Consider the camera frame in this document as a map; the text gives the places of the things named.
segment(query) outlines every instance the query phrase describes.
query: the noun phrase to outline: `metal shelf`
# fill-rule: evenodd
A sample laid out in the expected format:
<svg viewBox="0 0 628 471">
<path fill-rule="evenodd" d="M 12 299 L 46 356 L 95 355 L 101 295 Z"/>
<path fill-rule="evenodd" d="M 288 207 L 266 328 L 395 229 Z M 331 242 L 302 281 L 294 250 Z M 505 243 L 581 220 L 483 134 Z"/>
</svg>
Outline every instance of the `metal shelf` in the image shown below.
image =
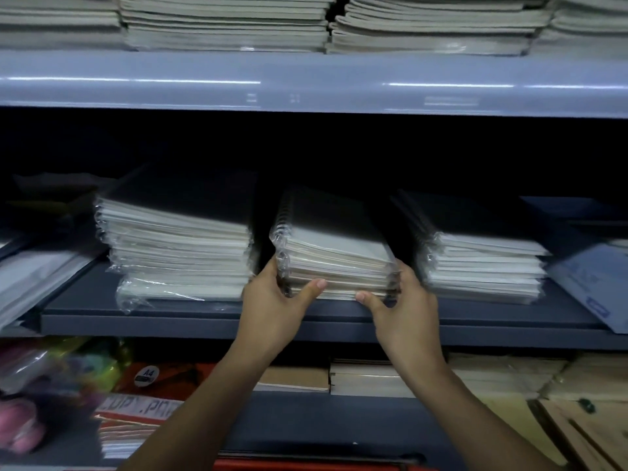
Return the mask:
<svg viewBox="0 0 628 471">
<path fill-rule="evenodd" d="M 0 464 L 112 466 L 100 458 L 97 422 L 85 411 L 43 406 L 48 437 L 34 453 L 0 451 Z M 419 400 L 318 393 L 254 392 L 223 446 L 299 456 L 399 458 L 421 454 L 442 471 L 464 469 L 461 458 Z"/>
<path fill-rule="evenodd" d="M 46 335 L 233 339 L 241 304 L 155 301 L 130 315 L 115 303 L 119 276 L 100 261 L 42 312 Z M 531 306 L 440 300 L 443 345 L 628 350 L 628 335 L 609 331 L 576 300 L 548 281 Z M 371 313 L 355 301 L 317 300 L 297 340 L 375 342 Z"/>
<path fill-rule="evenodd" d="M 628 118 L 628 60 L 0 51 L 0 105 Z"/>
</svg>

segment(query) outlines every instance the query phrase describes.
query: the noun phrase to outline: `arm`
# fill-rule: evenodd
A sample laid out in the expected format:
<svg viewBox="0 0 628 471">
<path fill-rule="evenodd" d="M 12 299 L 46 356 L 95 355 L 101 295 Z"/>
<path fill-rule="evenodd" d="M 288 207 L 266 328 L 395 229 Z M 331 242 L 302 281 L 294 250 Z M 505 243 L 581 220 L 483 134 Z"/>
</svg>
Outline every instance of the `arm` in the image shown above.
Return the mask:
<svg viewBox="0 0 628 471">
<path fill-rule="evenodd" d="M 273 257 L 244 288 L 237 336 L 207 380 L 118 471 L 208 471 L 229 428 L 268 365 L 299 330 L 305 309 L 326 282 L 283 296 Z"/>
<path fill-rule="evenodd" d="M 410 267 L 401 266 L 401 295 L 392 309 L 370 292 L 356 299 L 373 313 L 377 339 L 412 393 L 434 414 L 473 471 L 561 468 L 480 402 L 445 363 L 438 302 Z"/>
</svg>

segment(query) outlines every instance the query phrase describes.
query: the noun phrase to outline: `finger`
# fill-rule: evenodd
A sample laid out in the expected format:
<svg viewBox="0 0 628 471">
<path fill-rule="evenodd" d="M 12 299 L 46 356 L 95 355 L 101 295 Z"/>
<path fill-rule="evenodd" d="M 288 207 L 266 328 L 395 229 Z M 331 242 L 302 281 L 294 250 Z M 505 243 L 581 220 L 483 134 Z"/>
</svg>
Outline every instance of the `finger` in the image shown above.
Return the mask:
<svg viewBox="0 0 628 471">
<path fill-rule="evenodd" d="M 399 265 L 399 284 L 401 286 L 401 293 L 403 294 L 405 291 L 425 292 L 419 278 L 414 273 L 414 269 L 399 259 L 397 260 L 397 264 Z"/>
<path fill-rule="evenodd" d="M 327 281 L 325 279 L 312 279 L 291 301 L 298 303 L 305 311 L 326 287 Z"/>
<path fill-rule="evenodd" d="M 399 278 L 401 280 L 401 287 L 403 287 L 404 284 L 410 285 L 419 282 L 416 274 L 414 273 L 414 269 L 409 267 L 406 263 L 404 263 L 404 261 L 398 259 L 397 265 L 399 266 Z"/>
<path fill-rule="evenodd" d="M 272 277 L 273 279 L 277 277 L 277 257 L 274 254 L 257 276 Z"/>
<path fill-rule="evenodd" d="M 380 314 L 388 310 L 384 303 L 372 292 L 357 291 L 356 301 L 369 308 L 371 310 L 371 313 L 373 314 L 373 317 L 379 316 Z"/>
</svg>

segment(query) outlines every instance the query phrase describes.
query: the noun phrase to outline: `stationery product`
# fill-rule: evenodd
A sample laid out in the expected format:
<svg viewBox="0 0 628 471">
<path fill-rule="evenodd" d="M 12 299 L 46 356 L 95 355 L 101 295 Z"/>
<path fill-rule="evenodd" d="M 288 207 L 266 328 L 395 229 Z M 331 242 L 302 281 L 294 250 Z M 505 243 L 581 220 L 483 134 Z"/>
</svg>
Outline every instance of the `stationery product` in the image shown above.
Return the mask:
<svg viewBox="0 0 628 471">
<path fill-rule="evenodd" d="M 628 469 L 627 403 L 592 402 L 588 411 L 575 401 L 539 403 L 585 469 Z"/>
<path fill-rule="evenodd" d="M 478 396 L 478 398 L 547 458 L 559 466 L 568 463 L 532 414 L 525 397 L 514 392 L 503 396 Z"/>
<path fill-rule="evenodd" d="M 390 362 L 334 360 L 329 370 L 332 395 L 414 398 Z"/>
<path fill-rule="evenodd" d="M 321 51 L 335 0 L 120 0 L 137 49 Z"/>
<path fill-rule="evenodd" d="M 477 397 L 535 399 L 567 364 L 553 358 L 451 354 L 451 370 Z M 332 395 L 413 397 L 389 362 L 334 360 Z"/>
<path fill-rule="evenodd" d="M 449 366 L 471 392 L 478 397 L 516 394 L 536 399 L 567 365 L 557 358 L 476 356 L 451 354 Z"/>
<path fill-rule="evenodd" d="M 71 279 L 104 252 L 86 225 L 0 260 L 0 329 Z"/>
<path fill-rule="evenodd" d="M 628 355 L 584 354 L 545 390 L 549 399 L 628 402 Z"/>
<path fill-rule="evenodd" d="M 535 41 L 533 53 L 628 56 L 626 0 L 558 0 L 549 25 Z"/>
<path fill-rule="evenodd" d="M 329 53 L 428 51 L 520 55 L 547 26 L 547 0 L 349 0 Z"/>
<path fill-rule="evenodd" d="M 329 369 L 271 365 L 253 390 L 329 393 Z"/>
<path fill-rule="evenodd" d="M 394 255 L 357 200 L 291 188 L 270 237 L 291 295 L 318 277 L 328 283 L 321 299 L 353 300 L 359 289 L 381 297 L 395 294 Z"/>
<path fill-rule="evenodd" d="M 0 0 L 0 47 L 121 47 L 116 0 Z"/>
<path fill-rule="evenodd" d="M 399 191 L 393 202 L 416 237 L 414 268 L 443 297 L 530 304 L 547 250 L 470 198 Z"/>
<path fill-rule="evenodd" d="M 96 220 L 122 272 L 117 300 L 238 300 L 256 272 L 251 220 L 255 174 L 153 165 L 101 195 Z"/>
<path fill-rule="evenodd" d="M 207 379 L 215 364 L 131 364 L 96 408 L 105 459 L 126 459 Z"/>
</svg>

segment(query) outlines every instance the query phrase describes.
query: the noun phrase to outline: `hand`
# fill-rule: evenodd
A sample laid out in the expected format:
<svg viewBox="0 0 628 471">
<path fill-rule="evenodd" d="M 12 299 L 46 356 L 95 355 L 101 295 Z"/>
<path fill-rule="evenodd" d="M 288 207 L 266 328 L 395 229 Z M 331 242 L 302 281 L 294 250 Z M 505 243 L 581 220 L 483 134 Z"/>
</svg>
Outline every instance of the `hand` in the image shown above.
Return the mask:
<svg viewBox="0 0 628 471">
<path fill-rule="evenodd" d="M 313 279 L 297 296 L 287 298 L 277 286 L 275 256 L 245 288 L 242 315 L 234 345 L 247 355 L 272 360 L 294 339 L 305 309 L 327 286 L 325 279 Z"/>
<path fill-rule="evenodd" d="M 356 300 L 373 313 L 377 340 L 402 378 L 411 372 L 438 371 L 445 365 L 438 334 L 438 301 L 423 289 L 412 268 L 397 262 L 401 294 L 395 307 L 386 307 L 366 291 L 358 291 Z"/>
</svg>

